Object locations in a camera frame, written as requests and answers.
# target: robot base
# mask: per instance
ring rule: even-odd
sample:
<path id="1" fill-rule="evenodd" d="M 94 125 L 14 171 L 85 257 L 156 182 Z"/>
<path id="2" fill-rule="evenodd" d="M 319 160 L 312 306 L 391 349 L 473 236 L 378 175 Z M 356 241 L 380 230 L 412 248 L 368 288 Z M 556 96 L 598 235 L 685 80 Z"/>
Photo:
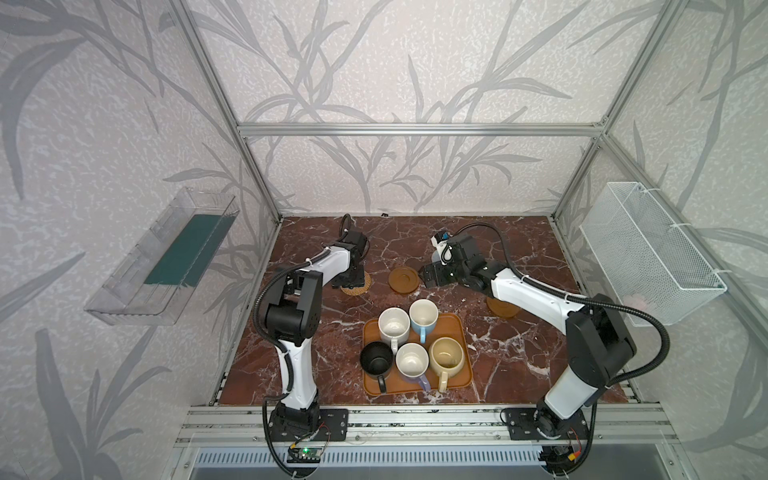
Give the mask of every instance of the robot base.
<path id="1" fill-rule="evenodd" d="M 509 430 L 509 439 L 546 439 L 547 437 L 545 437 L 539 430 L 536 414 L 537 409 L 535 407 L 503 409 L 502 421 L 507 425 L 507 430 Z M 567 440 L 568 431 L 570 429 L 576 431 L 576 435 L 578 435 L 578 438 L 580 438 L 582 442 L 587 438 L 589 429 L 587 427 L 587 421 L 584 418 L 584 413 L 582 413 L 580 409 L 568 420 L 568 427 L 565 429 L 565 434 L 554 439 Z"/>
<path id="2" fill-rule="evenodd" d="M 328 430 L 323 428 L 314 440 L 325 441 L 326 435 L 330 431 L 329 442 L 345 441 L 348 419 L 349 410 L 347 409 L 319 409 L 317 425 L 325 423 Z M 278 413 L 278 409 L 274 409 L 270 414 L 270 438 L 273 442 L 293 442 L 313 431 L 308 425 L 297 425 L 286 419 L 284 415 Z"/>

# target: transparent plastic container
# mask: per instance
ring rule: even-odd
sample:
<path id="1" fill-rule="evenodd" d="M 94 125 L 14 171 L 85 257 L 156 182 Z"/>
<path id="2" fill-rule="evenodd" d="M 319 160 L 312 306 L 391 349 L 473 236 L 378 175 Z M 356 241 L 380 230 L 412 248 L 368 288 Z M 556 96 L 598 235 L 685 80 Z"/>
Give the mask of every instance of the transparent plastic container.
<path id="1" fill-rule="evenodd" d="M 183 187 L 85 311 L 110 325 L 174 325 L 239 212 L 234 195 Z"/>
<path id="2" fill-rule="evenodd" d="M 664 325 L 679 322 L 727 289 L 680 224 L 638 182 L 609 182 L 581 232 L 616 301 Z M 636 326 L 650 325 L 630 318 Z"/>

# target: green mat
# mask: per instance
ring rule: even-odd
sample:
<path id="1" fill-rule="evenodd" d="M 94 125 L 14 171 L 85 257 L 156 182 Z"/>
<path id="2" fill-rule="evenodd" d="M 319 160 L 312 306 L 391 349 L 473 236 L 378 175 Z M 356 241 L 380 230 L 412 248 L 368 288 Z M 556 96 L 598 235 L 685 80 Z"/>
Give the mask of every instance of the green mat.
<path id="1" fill-rule="evenodd" d="M 192 216 L 176 240 L 163 253 L 157 265 L 149 272 L 144 284 L 197 286 L 235 218 L 234 215 Z"/>

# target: black mug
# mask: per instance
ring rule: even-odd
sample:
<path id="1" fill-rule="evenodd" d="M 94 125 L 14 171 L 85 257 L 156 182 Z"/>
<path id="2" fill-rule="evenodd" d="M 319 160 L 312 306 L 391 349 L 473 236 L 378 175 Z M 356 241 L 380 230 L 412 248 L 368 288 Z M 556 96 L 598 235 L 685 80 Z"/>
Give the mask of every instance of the black mug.
<path id="1" fill-rule="evenodd" d="M 360 352 L 360 365 L 363 372 L 379 381 L 379 391 L 386 393 L 384 377 L 395 363 L 392 349 L 384 342 L 371 342 Z"/>

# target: beige mug handle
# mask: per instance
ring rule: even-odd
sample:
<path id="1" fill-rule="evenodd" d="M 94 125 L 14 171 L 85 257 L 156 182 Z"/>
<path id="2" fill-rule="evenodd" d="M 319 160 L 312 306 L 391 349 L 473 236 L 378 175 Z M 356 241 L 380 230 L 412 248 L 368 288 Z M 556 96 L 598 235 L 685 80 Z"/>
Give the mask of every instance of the beige mug handle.
<path id="1" fill-rule="evenodd" d="M 438 392 L 444 393 L 448 389 L 448 372 L 440 372 L 440 387 Z"/>

